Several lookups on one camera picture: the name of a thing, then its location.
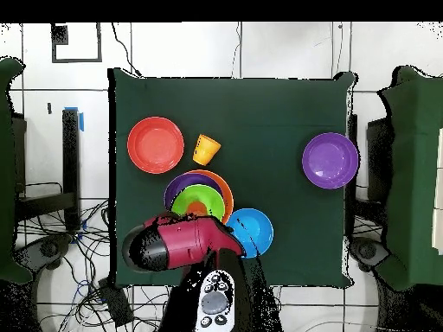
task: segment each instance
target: blue cable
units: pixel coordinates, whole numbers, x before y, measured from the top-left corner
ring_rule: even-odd
[[[75,302],[75,297],[77,296],[77,294],[80,294],[82,297],[85,297],[85,296],[83,296],[83,294],[80,293],[80,288],[82,288],[83,286],[87,286],[87,285],[88,285],[87,280],[81,280],[81,281],[79,282],[79,284],[77,285],[77,290],[75,291],[75,293],[74,293],[74,297],[73,297],[73,301],[71,302],[71,309],[70,309],[69,312],[66,314],[65,318],[63,319],[63,321],[61,322],[61,326],[60,326],[60,327],[63,326],[63,330],[66,328],[66,324],[63,325],[63,323],[65,323],[65,322],[67,321],[67,319],[70,317],[69,314],[73,311],[74,302]]]

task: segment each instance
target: green bowl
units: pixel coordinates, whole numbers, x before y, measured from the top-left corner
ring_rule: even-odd
[[[213,215],[218,220],[222,220],[225,214],[225,203],[222,196],[212,187],[193,184],[176,196],[171,211],[179,215],[189,213]]]

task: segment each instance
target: orange bowl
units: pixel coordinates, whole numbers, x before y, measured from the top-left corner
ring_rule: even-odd
[[[186,173],[199,173],[201,175],[205,175],[207,177],[212,178],[221,189],[221,196],[223,196],[223,201],[225,202],[225,214],[221,218],[221,222],[226,224],[228,222],[229,216],[234,209],[234,197],[232,196],[231,188],[229,188],[228,184],[225,180],[223,180],[219,175],[209,170],[204,169],[196,169],[191,170]]]

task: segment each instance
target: blue bowl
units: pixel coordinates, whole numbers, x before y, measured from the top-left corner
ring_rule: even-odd
[[[234,229],[232,234],[243,245],[245,259],[253,259],[257,251],[263,254],[273,243],[273,225],[260,210],[241,208],[234,211],[226,225]]]

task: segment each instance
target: table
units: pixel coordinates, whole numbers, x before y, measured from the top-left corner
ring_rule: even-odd
[[[133,227],[164,211],[164,190],[173,178],[201,168],[192,161],[200,133],[221,143],[205,169],[227,181],[234,210],[257,208],[273,223],[273,244],[260,258],[268,284],[350,284],[341,270],[343,190],[310,183],[301,157],[317,134],[345,133],[352,73],[336,80],[141,79],[115,68],[109,77],[116,101],[110,104],[116,124],[116,176],[110,179],[116,179],[118,285],[179,283],[181,270],[130,270],[121,244]],[[138,169],[127,154],[131,128],[149,116],[172,120],[185,143],[179,164],[161,175]]]

